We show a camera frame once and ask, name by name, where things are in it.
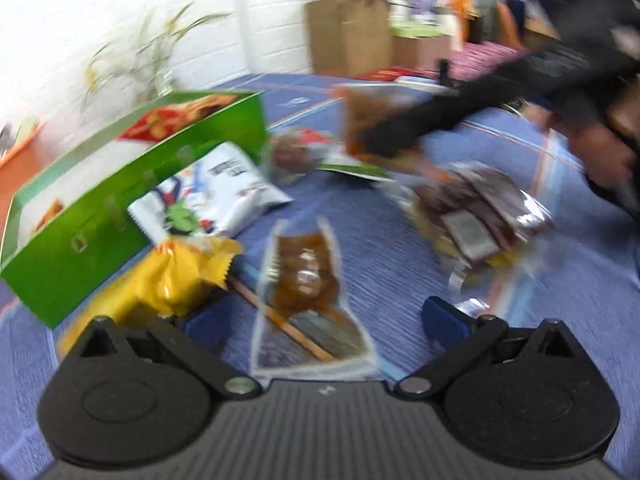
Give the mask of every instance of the screw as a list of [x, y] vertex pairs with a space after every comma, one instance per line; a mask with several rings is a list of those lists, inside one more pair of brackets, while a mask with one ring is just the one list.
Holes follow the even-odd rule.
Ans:
[[236, 395], [250, 394], [256, 388], [255, 381], [249, 377], [232, 377], [225, 383], [225, 390]]
[[407, 377], [400, 381], [400, 389], [406, 394], [425, 394], [431, 387], [431, 381], [422, 377]]

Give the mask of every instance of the snack bag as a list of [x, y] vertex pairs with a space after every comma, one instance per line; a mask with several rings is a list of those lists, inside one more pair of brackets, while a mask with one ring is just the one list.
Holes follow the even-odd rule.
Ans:
[[205, 250], [170, 238], [133, 269], [108, 285], [66, 329], [58, 341], [65, 356], [89, 322], [109, 316], [116, 323], [144, 324], [149, 316], [186, 316], [200, 306], [212, 286], [226, 290], [226, 276], [242, 245], [228, 238], [208, 238]]
[[420, 174], [439, 180], [447, 178], [447, 172], [431, 164], [417, 143], [408, 150], [399, 150], [393, 158], [367, 152], [362, 141], [364, 132], [401, 112], [408, 107], [408, 103], [398, 103], [389, 96], [347, 88], [337, 90], [337, 94], [344, 99], [343, 136], [347, 155], [366, 164], [397, 173]]
[[500, 171], [478, 162], [450, 164], [446, 180], [424, 179], [412, 190], [380, 185], [431, 241], [449, 267], [449, 285], [512, 267], [533, 238], [552, 228], [549, 212]]
[[257, 293], [284, 320], [333, 360], [320, 362], [277, 326], [258, 314], [252, 338], [250, 374], [273, 378], [357, 380], [377, 371], [376, 348], [348, 307], [334, 234], [323, 218], [319, 230], [283, 236], [277, 222], [265, 251]]
[[248, 156], [224, 142], [127, 209], [158, 245], [171, 235], [233, 237], [270, 207], [291, 202]]
[[308, 128], [289, 128], [264, 145], [262, 172], [276, 184], [293, 184], [324, 159], [331, 137]]

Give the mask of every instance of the cardboard box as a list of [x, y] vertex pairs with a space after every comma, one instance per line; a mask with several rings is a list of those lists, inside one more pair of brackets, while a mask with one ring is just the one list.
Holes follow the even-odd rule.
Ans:
[[438, 38], [394, 37], [394, 66], [412, 70], [438, 70], [439, 60], [451, 59], [451, 36]]
[[236, 94], [239, 99], [150, 148], [70, 204], [20, 248], [22, 209], [61, 174], [113, 140], [147, 111], [210, 93], [172, 92], [146, 104], [60, 157], [15, 194], [0, 247], [0, 277], [44, 324], [56, 326], [149, 244], [127, 214], [127, 206], [156, 183], [225, 140], [236, 143], [258, 162], [268, 138], [260, 97], [256, 92], [219, 92]]
[[392, 65], [385, 0], [313, 0], [305, 13], [315, 73], [353, 77]]

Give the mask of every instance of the wooden stick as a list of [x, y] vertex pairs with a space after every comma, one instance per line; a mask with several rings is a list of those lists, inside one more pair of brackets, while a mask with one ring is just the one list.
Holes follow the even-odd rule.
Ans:
[[263, 303], [244, 283], [240, 282], [236, 277], [229, 276], [227, 278], [231, 285], [243, 298], [251, 303], [255, 308], [260, 310], [266, 317], [271, 319], [285, 334], [298, 343], [302, 348], [307, 350], [313, 357], [323, 363], [335, 361], [334, 356], [326, 350], [311, 341], [297, 328], [292, 327], [280, 314], [273, 310], [270, 306]]

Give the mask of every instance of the chips bag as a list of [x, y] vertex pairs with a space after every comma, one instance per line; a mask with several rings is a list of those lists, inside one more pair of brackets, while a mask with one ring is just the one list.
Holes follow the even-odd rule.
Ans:
[[291, 198], [265, 181], [251, 159], [224, 142], [164, 180], [127, 211], [158, 245], [169, 236], [233, 237], [270, 207]]
[[95, 296], [58, 341], [66, 355], [96, 316], [116, 323], [144, 324], [150, 316], [186, 316], [200, 306], [212, 286], [226, 290], [231, 261], [242, 245], [228, 238], [208, 238], [205, 249], [170, 238]]

